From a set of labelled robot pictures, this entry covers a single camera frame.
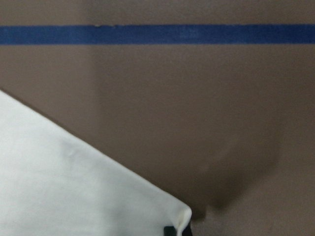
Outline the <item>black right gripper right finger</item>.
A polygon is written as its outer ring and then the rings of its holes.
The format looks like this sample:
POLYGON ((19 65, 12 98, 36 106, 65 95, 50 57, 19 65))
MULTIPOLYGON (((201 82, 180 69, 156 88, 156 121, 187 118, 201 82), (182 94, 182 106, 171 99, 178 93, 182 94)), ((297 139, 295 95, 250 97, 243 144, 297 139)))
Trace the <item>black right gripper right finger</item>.
POLYGON ((182 236, 192 236, 192 230, 191 230, 191 224, 190 223, 188 223, 188 225, 183 230, 182 236))

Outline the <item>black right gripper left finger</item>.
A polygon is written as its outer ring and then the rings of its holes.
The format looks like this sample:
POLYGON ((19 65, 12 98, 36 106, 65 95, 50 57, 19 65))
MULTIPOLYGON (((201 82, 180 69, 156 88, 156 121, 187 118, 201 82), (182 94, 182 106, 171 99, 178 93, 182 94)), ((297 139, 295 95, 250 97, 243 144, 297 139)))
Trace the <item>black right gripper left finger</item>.
POLYGON ((177 230, 173 226, 164 227, 164 236, 176 236, 177 230))

